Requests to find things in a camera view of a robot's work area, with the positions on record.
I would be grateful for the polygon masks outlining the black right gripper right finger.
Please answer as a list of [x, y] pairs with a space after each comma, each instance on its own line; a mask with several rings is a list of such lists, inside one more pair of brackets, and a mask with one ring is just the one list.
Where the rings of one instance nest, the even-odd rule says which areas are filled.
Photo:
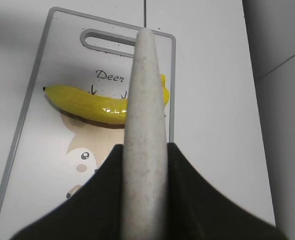
[[169, 240], [285, 240], [272, 224], [225, 197], [167, 144]]

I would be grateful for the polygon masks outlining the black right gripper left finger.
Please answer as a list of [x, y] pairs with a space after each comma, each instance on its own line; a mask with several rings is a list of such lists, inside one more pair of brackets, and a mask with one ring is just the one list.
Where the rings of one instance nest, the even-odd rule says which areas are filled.
[[118, 240], [123, 145], [113, 147], [90, 180], [60, 206], [17, 232], [14, 240]]

